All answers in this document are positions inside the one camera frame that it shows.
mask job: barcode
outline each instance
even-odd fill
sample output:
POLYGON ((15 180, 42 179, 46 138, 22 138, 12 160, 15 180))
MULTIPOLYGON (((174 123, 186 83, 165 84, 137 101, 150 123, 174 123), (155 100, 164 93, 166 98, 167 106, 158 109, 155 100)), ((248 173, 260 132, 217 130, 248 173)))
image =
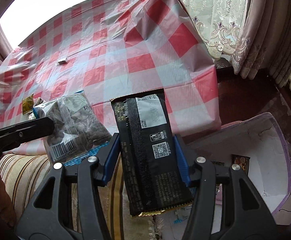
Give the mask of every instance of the barcode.
POLYGON ((56 161, 62 159, 68 154, 71 154, 75 150, 75 147, 72 140, 70 140, 66 143, 61 142, 59 144, 52 145, 51 149, 55 155, 54 161, 56 161))
POLYGON ((157 95, 149 95, 142 98, 135 98, 137 101, 143 101, 148 99, 159 99, 157 95))
POLYGON ((146 128, 146 120, 141 120, 141 127, 146 128))

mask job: white label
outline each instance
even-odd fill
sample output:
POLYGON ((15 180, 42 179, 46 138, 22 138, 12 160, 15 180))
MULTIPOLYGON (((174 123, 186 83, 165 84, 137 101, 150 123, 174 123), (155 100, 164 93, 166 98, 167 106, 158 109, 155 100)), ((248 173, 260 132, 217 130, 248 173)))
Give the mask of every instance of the white label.
POLYGON ((152 145, 152 149, 153 149, 155 159, 169 156, 169 153, 170 153, 170 149, 167 146, 167 142, 154 144, 152 145))
POLYGON ((178 219, 180 220, 188 219, 191 213, 191 208, 192 208, 192 205, 177 209, 176 214, 178 215, 178 219))
POLYGON ((142 129, 167 123, 160 99, 157 95, 135 98, 135 100, 142 129))
POLYGON ((76 150, 72 140, 66 140, 61 143, 51 145, 49 148, 54 162, 72 154, 76 150))

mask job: floor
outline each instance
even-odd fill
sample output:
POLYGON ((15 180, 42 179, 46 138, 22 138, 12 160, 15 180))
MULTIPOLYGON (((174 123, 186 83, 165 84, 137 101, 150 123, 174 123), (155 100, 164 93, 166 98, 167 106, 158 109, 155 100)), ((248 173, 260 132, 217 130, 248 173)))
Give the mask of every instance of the floor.
MULTIPOLYGON (((266 71, 259 71, 254 80, 244 80, 234 75, 232 69, 222 68, 217 69, 217 77, 222 124, 244 121, 270 112, 289 143, 291 156, 291 94, 279 90, 266 71)), ((291 196, 284 207, 291 211, 291 196)), ((280 211, 275 219, 278 224, 288 225, 291 222, 291 212, 280 211)))

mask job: table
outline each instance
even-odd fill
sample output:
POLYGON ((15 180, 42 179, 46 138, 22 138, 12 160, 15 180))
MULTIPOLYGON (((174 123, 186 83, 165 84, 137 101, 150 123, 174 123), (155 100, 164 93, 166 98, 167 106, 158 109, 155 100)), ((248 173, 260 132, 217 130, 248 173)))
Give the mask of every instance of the table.
MULTIPOLYGON (((173 133, 220 128, 215 66, 180 0, 87 0, 47 21, 4 60, 0 128, 26 120, 22 98, 32 93, 48 101, 84 90, 114 133, 111 98, 161 87, 173 133)), ((40 140, 30 144, 14 152, 42 150, 40 140)))

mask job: yellow packet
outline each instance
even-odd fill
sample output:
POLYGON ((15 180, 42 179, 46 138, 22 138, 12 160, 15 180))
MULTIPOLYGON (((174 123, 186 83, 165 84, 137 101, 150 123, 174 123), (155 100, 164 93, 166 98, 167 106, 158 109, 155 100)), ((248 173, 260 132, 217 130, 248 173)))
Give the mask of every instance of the yellow packet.
POLYGON ((32 111, 33 104, 34 104, 33 95, 34 94, 22 99, 22 114, 23 115, 32 111))

